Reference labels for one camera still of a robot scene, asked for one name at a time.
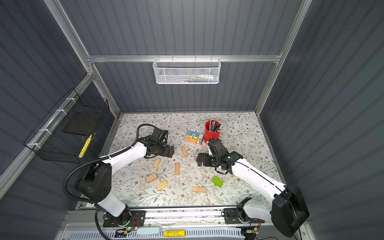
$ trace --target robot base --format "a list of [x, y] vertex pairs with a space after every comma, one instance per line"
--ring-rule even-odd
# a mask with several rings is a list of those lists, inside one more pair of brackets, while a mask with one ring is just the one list
[[[137, 218], [140, 221], [139, 225], [139, 221], [135, 220], [135, 227], [144, 226], [145, 213], [145, 211], [130, 211], [131, 218]], [[119, 227], [119, 224], [121, 223], [112, 217], [112, 215], [105, 215], [103, 227]], [[133, 220], [131, 219], [128, 225], [125, 227], [133, 227]]]
[[[249, 223], [249, 221], [241, 221], [237, 215], [237, 208], [227, 208], [223, 210], [225, 224], [239, 224], [239, 223]], [[264, 220], [255, 218], [250, 220], [251, 223], [265, 223]]]

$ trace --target red pen cup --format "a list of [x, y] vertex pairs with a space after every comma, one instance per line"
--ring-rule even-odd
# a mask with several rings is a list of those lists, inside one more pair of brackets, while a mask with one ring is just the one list
[[207, 143], [209, 139], [212, 138], [216, 138], [218, 139], [220, 137], [220, 132], [211, 132], [209, 131], [209, 124], [212, 123], [212, 121], [208, 121], [206, 124], [205, 124], [205, 132], [204, 132], [204, 142]]

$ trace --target floral tablecloth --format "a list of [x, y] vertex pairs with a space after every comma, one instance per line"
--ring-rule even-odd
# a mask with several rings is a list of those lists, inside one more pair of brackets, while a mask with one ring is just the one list
[[[272, 160], [264, 135], [255, 113], [160, 113], [124, 114], [112, 142], [110, 153], [130, 145], [136, 128], [142, 123], [153, 124], [168, 130], [168, 144], [175, 147], [172, 158], [158, 157], [161, 163], [157, 169], [153, 159], [138, 159], [120, 169], [112, 176], [112, 191], [129, 206], [184, 206], [184, 205], [235, 205], [245, 197], [265, 199], [251, 186], [231, 174], [221, 175], [211, 167], [198, 167], [197, 154], [208, 152], [206, 144], [198, 145], [184, 140], [187, 128], [204, 133], [204, 124], [210, 118], [222, 123], [220, 139], [229, 152], [236, 151], [257, 169], [280, 181], [280, 176]], [[140, 136], [152, 132], [152, 127], [144, 126]], [[189, 154], [184, 157], [181, 147]], [[175, 163], [180, 163], [180, 175], [175, 175]], [[156, 173], [158, 180], [147, 183], [146, 177]], [[218, 177], [224, 182], [215, 186], [211, 179]], [[168, 186], [161, 191], [156, 185], [166, 180]], [[193, 193], [192, 187], [206, 187], [206, 193]]]

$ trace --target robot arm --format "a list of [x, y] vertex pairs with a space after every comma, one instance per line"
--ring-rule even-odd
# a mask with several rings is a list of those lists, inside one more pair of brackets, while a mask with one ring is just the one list
[[129, 207], [111, 192], [112, 174], [136, 159], [149, 158], [152, 154], [172, 157], [174, 147], [167, 145], [167, 136], [168, 131], [155, 128], [151, 135], [137, 139], [133, 146], [103, 156], [103, 161], [87, 165], [79, 175], [76, 188], [91, 199], [96, 207], [112, 215], [119, 225], [126, 225], [130, 219]]
[[200, 153], [196, 159], [198, 166], [215, 167], [216, 171], [217, 168], [226, 170], [249, 183], [268, 201], [267, 204], [245, 198], [237, 205], [240, 220], [248, 222], [252, 218], [259, 218], [270, 221], [282, 234], [291, 237], [309, 217], [298, 187], [287, 187], [268, 177], [237, 152], [229, 153], [219, 139], [213, 139], [207, 145], [210, 154]]

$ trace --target wooden block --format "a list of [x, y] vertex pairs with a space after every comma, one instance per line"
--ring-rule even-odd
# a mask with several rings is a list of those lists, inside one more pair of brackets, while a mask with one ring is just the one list
[[161, 189], [165, 188], [166, 186], [168, 186], [168, 183], [165, 180], [164, 182], [162, 182], [159, 185], [157, 185], [157, 189], [160, 191]]
[[153, 164], [153, 167], [154, 168], [158, 168], [159, 167], [159, 164], [160, 164], [160, 159], [158, 159], [158, 158], [156, 158], [156, 161], [155, 161], [155, 163]]
[[177, 162], [175, 163], [175, 175], [179, 175], [180, 174], [180, 163]]
[[188, 153], [185, 147], [181, 147], [181, 151], [183, 151], [184, 157], [188, 157]]
[[151, 182], [155, 181], [156, 179], [157, 179], [156, 173], [146, 177], [147, 183], [151, 183]]
[[206, 192], [207, 189], [205, 187], [192, 187], [192, 192]]

